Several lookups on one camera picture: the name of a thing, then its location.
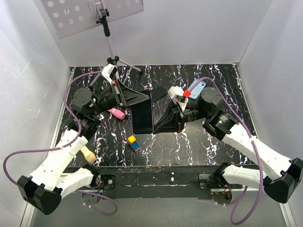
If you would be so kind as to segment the light blue phone case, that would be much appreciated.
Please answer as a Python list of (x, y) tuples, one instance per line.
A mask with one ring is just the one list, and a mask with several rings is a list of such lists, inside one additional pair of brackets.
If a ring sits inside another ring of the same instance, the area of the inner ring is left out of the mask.
[[(188, 89), (191, 89), (197, 82), (199, 81), (199, 79), (195, 79), (192, 84), (189, 86)], [(202, 90), (204, 89), (204, 87), (206, 86), (206, 83), (203, 81), (200, 81), (198, 85), (195, 86), (195, 88), (191, 91), (191, 95), (189, 96), (189, 98), (196, 100), (197, 98), (199, 98), (200, 93), (202, 92)]]

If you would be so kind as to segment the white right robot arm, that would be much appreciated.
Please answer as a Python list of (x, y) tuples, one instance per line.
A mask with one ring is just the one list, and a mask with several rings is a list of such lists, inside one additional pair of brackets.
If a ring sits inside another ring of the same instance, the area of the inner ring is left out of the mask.
[(208, 134), (237, 149), (259, 167), (259, 170), (253, 170), (223, 163), (203, 181), (204, 186), (225, 188), (229, 184), (238, 184), (263, 188), (273, 200), (287, 203), (302, 180), (303, 161), (283, 156), (253, 137), (243, 123), (225, 111), (226, 101), (217, 89), (203, 89), (193, 105), (188, 101), (189, 93), (180, 87), (168, 90), (171, 102), (153, 132), (179, 133), (185, 123), (204, 119), (203, 128)]

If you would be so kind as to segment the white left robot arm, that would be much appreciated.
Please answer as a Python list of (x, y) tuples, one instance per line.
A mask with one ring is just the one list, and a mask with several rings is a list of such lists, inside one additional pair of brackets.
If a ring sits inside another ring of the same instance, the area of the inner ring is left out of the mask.
[[(98, 115), (116, 106), (129, 108), (146, 100), (149, 100), (148, 95), (126, 87), (120, 80), (113, 81), (100, 93), (94, 93), (91, 88), (78, 89), (71, 103), (71, 112), (76, 119), (70, 122), (55, 150), (44, 162), (28, 177), (18, 179), (17, 186), (23, 199), (49, 215), (65, 196), (79, 188), (98, 188), (101, 176), (90, 165), (96, 158), (85, 148), (101, 123)], [(83, 150), (87, 164), (75, 173), (61, 177), (80, 150)]]

